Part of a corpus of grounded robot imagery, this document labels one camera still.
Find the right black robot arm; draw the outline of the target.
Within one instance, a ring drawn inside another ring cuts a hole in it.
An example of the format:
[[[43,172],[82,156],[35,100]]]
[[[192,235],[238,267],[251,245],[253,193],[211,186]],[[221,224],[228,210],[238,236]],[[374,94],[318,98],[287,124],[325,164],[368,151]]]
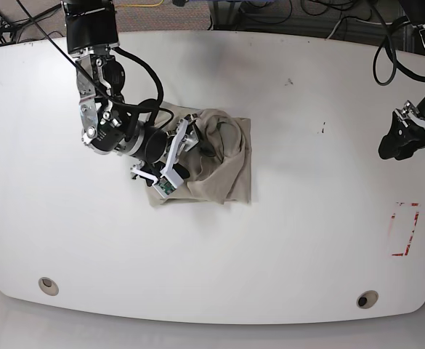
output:
[[[198,127],[198,114],[176,117],[164,103],[157,73],[142,59],[122,49],[112,1],[63,1],[67,51],[76,68],[79,113],[84,144],[103,155],[115,152],[135,160],[131,178],[170,193],[190,176],[180,157],[197,148],[213,156]],[[127,103],[121,55],[145,69],[156,88],[154,98]]]

